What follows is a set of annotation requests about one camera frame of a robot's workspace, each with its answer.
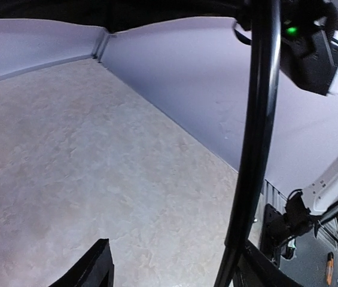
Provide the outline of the pink and black umbrella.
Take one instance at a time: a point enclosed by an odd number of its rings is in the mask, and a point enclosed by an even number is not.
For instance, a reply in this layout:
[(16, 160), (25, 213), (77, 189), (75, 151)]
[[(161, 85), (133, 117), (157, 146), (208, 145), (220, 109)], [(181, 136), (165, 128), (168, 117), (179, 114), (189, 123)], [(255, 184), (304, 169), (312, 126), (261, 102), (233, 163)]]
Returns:
[[(0, 1), (0, 19), (59, 20), (96, 25), (110, 32), (194, 16), (237, 17), (258, 1)], [(277, 89), (248, 93), (248, 107), (237, 190), (225, 250), (215, 281), (228, 286), (235, 275), (252, 226), (270, 150)]]

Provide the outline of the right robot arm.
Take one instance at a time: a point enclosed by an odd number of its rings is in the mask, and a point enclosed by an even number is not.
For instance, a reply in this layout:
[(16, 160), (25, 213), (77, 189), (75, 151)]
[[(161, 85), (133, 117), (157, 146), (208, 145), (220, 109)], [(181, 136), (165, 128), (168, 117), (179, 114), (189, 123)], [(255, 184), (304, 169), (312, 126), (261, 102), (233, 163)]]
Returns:
[(224, 160), (238, 171), (234, 209), (256, 204), (263, 179), (300, 188), (312, 216), (338, 201), (338, 10), (331, 1), (241, 1), (236, 23), (251, 32), (249, 96), (220, 106)]

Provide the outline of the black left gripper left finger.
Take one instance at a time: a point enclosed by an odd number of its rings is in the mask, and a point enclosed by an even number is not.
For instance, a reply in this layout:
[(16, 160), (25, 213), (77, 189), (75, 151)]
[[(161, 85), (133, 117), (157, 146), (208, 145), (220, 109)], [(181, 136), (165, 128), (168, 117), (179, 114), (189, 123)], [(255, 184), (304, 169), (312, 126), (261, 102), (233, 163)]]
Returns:
[(114, 286), (114, 263), (109, 239), (99, 239), (50, 287)]

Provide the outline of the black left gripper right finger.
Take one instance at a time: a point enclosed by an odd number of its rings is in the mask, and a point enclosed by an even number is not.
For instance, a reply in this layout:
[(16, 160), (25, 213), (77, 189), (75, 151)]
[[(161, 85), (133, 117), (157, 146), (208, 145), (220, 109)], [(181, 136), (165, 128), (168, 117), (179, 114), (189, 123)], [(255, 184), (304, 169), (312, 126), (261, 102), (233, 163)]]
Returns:
[(300, 286), (283, 274), (251, 242), (245, 248), (233, 276), (233, 286)]

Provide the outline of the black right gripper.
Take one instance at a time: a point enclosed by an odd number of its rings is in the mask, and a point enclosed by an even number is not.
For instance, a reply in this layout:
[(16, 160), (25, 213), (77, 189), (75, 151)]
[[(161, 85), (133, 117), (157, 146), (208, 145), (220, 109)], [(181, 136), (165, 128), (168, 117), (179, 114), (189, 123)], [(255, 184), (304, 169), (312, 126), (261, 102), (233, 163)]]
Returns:
[(283, 72), (304, 91), (338, 94), (336, 1), (258, 1), (233, 26), (236, 38), (251, 46), (251, 92), (274, 93)]

